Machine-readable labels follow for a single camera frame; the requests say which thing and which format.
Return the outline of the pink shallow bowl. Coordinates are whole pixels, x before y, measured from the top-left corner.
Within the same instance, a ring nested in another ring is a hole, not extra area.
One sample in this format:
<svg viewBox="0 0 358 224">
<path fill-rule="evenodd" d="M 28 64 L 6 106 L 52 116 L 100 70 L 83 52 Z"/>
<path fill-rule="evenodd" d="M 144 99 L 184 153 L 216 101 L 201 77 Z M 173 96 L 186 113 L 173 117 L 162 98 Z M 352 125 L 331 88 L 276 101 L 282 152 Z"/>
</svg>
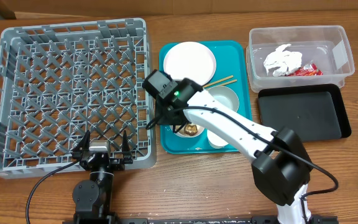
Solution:
<svg viewBox="0 0 358 224">
<path fill-rule="evenodd" d="M 204 127 L 193 123 L 187 123 L 175 134 L 181 138 L 195 138 L 199 136 L 203 131 Z"/>
</svg>

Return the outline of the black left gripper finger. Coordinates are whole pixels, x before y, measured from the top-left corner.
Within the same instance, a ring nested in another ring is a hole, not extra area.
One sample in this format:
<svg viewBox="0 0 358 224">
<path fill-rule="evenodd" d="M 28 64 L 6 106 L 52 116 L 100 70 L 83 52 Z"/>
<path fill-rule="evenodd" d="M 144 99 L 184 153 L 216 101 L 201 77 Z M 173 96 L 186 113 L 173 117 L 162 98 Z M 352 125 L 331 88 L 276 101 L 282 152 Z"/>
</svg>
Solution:
<svg viewBox="0 0 358 224">
<path fill-rule="evenodd" d="M 82 137 L 80 142 L 72 149 L 71 155 L 74 160 L 81 160 L 83 157 L 83 154 L 89 150 L 90 147 L 90 131 L 87 130 L 85 132 L 85 135 Z"/>
<path fill-rule="evenodd" d="M 124 163 L 125 164 L 132 164 L 133 163 L 133 158 L 132 158 L 131 149 L 129 147 L 126 130 L 124 130 L 123 136 L 122 136 L 122 149 L 121 149 L 121 151 L 122 151 L 122 156 L 123 156 Z"/>
</svg>

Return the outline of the grey bowl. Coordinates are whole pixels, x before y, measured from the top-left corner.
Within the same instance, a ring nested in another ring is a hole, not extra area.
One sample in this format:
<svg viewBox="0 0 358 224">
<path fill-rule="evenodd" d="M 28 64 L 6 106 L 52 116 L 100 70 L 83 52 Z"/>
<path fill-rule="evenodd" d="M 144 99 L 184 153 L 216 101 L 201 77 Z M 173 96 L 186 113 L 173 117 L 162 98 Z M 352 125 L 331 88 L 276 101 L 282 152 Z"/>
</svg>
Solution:
<svg viewBox="0 0 358 224">
<path fill-rule="evenodd" d="M 226 86 L 215 86 L 208 89 L 215 100 L 237 112 L 239 109 L 239 98 L 236 93 Z"/>
</svg>

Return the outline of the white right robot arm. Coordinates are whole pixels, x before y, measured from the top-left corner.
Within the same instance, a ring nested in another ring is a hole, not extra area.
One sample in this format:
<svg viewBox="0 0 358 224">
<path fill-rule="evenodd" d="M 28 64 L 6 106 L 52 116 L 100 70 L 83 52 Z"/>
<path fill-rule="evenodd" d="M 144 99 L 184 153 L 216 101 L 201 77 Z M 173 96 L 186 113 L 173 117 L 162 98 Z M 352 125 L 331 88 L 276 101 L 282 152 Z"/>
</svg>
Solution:
<svg viewBox="0 0 358 224">
<path fill-rule="evenodd" d="M 291 129 L 279 131 L 257 124 L 216 100 L 208 90 L 188 78 L 178 82 L 154 70 L 142 88 L 155 99 L 156 124 L 197 124 L 237 149 L 251 163 L 254 184 L 278 209 L 279 223 L 309 223 L 305 200 L 311 159 Z"/>
</svg>

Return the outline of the brown food scrap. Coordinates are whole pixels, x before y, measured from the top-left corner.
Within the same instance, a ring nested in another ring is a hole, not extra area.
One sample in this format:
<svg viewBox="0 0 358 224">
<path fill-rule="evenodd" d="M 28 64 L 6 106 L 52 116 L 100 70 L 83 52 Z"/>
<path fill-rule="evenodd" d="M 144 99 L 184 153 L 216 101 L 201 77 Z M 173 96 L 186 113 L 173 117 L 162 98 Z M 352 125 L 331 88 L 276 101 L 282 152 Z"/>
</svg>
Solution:
<svg viewBox="0 0 358 224">
<path fill-rule="evenodd" d="M 183 129 L 183 132 L 186 134 L 186 135 L 189 135 L 189 136 L 194 136 L 198 133 L 198 127 L 196 124 L 192 124 L 192 123 L 188 123 L 185 125 L 184 129 Z"/>
</svg>

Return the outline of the white cup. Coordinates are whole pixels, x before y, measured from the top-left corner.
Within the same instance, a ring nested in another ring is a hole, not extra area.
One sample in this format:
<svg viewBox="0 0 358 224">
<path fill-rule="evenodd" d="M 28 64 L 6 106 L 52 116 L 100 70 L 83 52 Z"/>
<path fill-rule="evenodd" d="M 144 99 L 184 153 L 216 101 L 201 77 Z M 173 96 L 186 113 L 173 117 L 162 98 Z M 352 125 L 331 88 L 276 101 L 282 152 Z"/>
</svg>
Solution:
<svg viewBox="0 0 358 224">
<path fill-rule="evenodd" d="M 215 149 L 220 149 L 228 145 L 224 139 L 220 138 L 217 134 L 214 134 L 212 131 L 207 130 L 207 138 L 209 145 Z"/>
</svg>

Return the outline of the white paper napkin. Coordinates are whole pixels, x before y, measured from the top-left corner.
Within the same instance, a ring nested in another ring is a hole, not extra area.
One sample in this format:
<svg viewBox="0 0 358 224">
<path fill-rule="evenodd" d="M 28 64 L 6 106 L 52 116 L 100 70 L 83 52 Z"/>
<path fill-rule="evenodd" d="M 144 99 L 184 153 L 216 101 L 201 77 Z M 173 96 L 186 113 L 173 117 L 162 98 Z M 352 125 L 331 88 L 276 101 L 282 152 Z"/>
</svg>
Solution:
<svg viewBox="0 0 358 224">
<path fill-rule="evenodd" d="M 267 75 L 287 76 L 301 67 L 303 54 L 287 50 L 290 46 L 291 44 L 282 44 L 267 55 L 263 62 Z"/>
</svg>

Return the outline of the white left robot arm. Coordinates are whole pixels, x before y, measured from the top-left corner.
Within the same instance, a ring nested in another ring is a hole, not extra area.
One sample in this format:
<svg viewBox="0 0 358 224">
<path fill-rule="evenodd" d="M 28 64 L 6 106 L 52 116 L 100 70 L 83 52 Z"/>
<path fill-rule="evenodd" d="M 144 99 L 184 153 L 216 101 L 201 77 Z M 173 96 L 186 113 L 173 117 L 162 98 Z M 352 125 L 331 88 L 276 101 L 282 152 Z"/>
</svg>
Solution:
<svg viewBox="0 0 358 224">
<path fill-rule="evenodd" d="M 115 171 L 122 171 L 133 158 L 124 133 L 121 144 L 122 157 L 111 159 L 108 141 L 92 141 L 87 131 L 72 150 L 72 156 L 79 165 L 89 172 L 89 179 L 79 182 L 73 189 L 72 197 L 76 205 L 73 223 L 110 223 L 121 221 L 110 211 L 111 193 Z"/>
</svg>

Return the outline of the red strawberry cake wrapper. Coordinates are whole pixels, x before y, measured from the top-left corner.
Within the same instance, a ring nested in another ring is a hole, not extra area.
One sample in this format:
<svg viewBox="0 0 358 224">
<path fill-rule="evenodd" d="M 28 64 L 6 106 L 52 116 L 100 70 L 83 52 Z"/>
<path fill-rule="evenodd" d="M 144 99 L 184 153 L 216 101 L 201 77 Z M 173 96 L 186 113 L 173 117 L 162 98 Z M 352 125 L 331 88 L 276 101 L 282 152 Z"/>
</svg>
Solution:
<svg viewBox="0 0 358 224">
<path fill-rule="evenodd" d="M 295 70 L 293 73 L 289 74 L 289 77 L 305 77 L 305 76 L 320 76 L 323 75 L 323 72 L 317 68 L 314 63 L 307 63 L 303 67 L 300 67 L 298 70 Z"/>
</svg>

